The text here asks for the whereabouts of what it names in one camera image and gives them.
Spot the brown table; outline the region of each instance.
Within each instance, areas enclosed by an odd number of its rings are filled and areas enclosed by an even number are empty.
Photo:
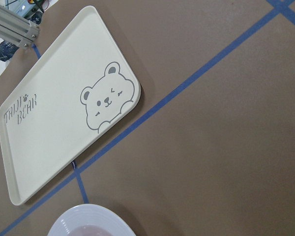
[[[89,201],[138,236],[295,236],[295,18],[265,0],[61,0],[44,13],[41,54],[86,5],[140,81],[140,102],[76,159],[77,178],[69,165],[22,206],[0,150],[1,235],[45,236]],[[36,61],[17,51],[0,105]]]

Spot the cartoon bear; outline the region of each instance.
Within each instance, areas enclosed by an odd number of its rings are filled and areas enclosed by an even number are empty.
[[[80,100],[85,105],[87,124],[99,133],[100,126],[121,115],[123,106],[133,102],[134,84],[120,73],[118,62],[106,66],[104,76],[93,87],[85,87]]]

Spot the white bowl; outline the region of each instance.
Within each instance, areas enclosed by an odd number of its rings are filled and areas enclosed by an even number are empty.
[[[67,210],[55,221],[48,233],[48,236],[87,235],[135,236],[118,215],[94,204],[83,204]]]

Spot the rectangular tray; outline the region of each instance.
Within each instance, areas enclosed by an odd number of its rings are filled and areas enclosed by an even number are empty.
[[[96,9],[83,8],[0,107],[11,202],[33,196],[130,112],[140,93]]]

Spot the blue line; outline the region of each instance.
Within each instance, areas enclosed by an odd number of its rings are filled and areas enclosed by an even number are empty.
[[[89,203],[89,199],[88,199],[87,193],[85,191],[85,188],[84,188],[84,185],[83,185],[83,182],[82,182],[82,179],[81,179],[81,175],[80,175],[80,172],[79,172],[79,169],[78,169],[78,165],[77,165],[75,160],[72,161],[71,164],[73,166],[75,177],[77,178],[77,182],[78,182],[78,185],[79,185],[79,189],[80,189],[83,201],[84,201],[85,204]]]
[[[98,158],[108,152],[112,147],[114,147],[117,143],[119,143],[122,139],[124,139],[128,134],[138,128],[143,122],[145,122],[148,118],[154,115],[157,111],[159,111],[162,107],[164,107],[167,103],[169,103],[173,98],[175,98],[178,94],[184,91],[188,86],[190,86],[193,82],[195,82],[199,77],[201,77],[204,73],[210,70],[214,65],[216,65],[219,61],[221,61],[224,57],[226,57],[230,52],[236,49],[239,45],[241,45],[246,39],[252,36],[255,32],[261,29],[266,23],[272,20],[279,12],[275,9],[271,10],[268,14],[262,17],[257,23],[255,23],[251,28],[249,28],[246,32],[244,32],[241,36],[235,39],[229,46],[219,52],[215,57],[213,57],[208,63],[206,63],[203,67],[201,67],[198,71],[196,71],[193,75],[191,75],[187,80],[185,80],[182,84],[180,84],[176,89],[174,89],[171,93],[169,93],[166,97],[164,97],[160,102],[158,102],[154,107],[148,110],[144,115],[142,115],[139,119],[137,119],[132,125],[130,125],[127,129],[125,129],[121,134],[119,134],[116,138],[114,138],[109,144],[107,144],[102,150],[100,150],[95,156],[93,156],[89,161],[87,161],[82,167],[80,167],[77,171],[81,173],[87,167],[89,167],[92,163],[94,163]],[[5,230],[0,233],[0,236],[5,235],[11,229],[13,229],[17,224],[19,224],[22,220],[24,220],[28,215],[30,215],[34,210],[36,210],[40,205],[45,203],[49,198],[55,195],[59,190],[61,190],[65,185],[67,185],[74,177],[75,173],[72,173],[68,176],[63,182],[61,182],[58,186],[56,186],[50,193],[48,193],[45,197],[43,197],[40,201],[38,201],[34,206],[32,206],[29,210],[27,210],[23,215],[21,215],[17,220],[15,220],[12,224],[10,224]]]
[[[257,32],[266,23],[272,20],[276,15],[278,15],[278,12],[274,9],[270,11],[268,14],[266,14],[257,23],[255,23],[250,29],[248,29],[241,36],[235,39],[229,46],[227,46],[219,54],[213,57],[208,63],[206,63],[203,67],[201,67],[198,71],[196,71],[193,75],[191,75],[187,80],[185,80],[176,89],[174,89],[171,93],[169,93],[166,97],[164,97],[160,102],[158,102],[154,107],[152,107],[149,111],[147,111],[144,115],[142,115],[138,120],[136,120],[132,125],[130,125],[127,129],[125,129],[116,138],[114,138],[109,144],[107,144],[104,148],[102,148],[102,150],[100,150],[95,156],[93,156],[90,160],[88,160],[84,165],[80,167],[80,171],[81,172],[84,171],[93,162],[95,162],[97,159],[99,159],[101,156],[107,153],[112,147],[114,147],[117,143],[119,143],[122,139],[124,139],[127,135],[129,135],[132,131],[138,128],[143,122],[149,119],[152,115],[154,115],[157,111],[159,111],[162,107],[164,107],[167,103],[169,103],[178,94],[180,94],[187,87],[189,87],[199,77],[201,77],[204,73],[206,73],[218,62],[220,62],[224,57],[226,57],[230,52],[232,52],[235,48],[237,48],[240,44],[242,44],[246,39],[248,39],[255,32]]]
[[[17,226],[21,221],[23,221],[26,217],[28,217],[33,211],[43,205],[47,200],[49,200],[53,195],[59,192],[63,187],[65,187],[71,180],[73,180],[75,174],[72,173],[66,179],[64,179],[60,184],[58,184],[53,190],[51,190],[46,196],[44,196],[41,200],[39,200],[36,204],[34,204],[30,209],[28,209],[23,215],[17,218],[13,223],[11,223],[5,230],[0,233],[0,236],[5,235],[10,230],[12,230],[15,226]]]
[[[287,0],[281,2],[280,0],[266,0],[270,3],[276,10],[278,10],[283,16],[286,17],[290,22],[295,25],[295,12],[292,11],[288,6],[295,0]]]
[[[37,58],[40,59],[41,58],[41,54],[40,54],[38,48],[36,47],[36,45],[33,43],[33,45],[31,47],[34,49]]]

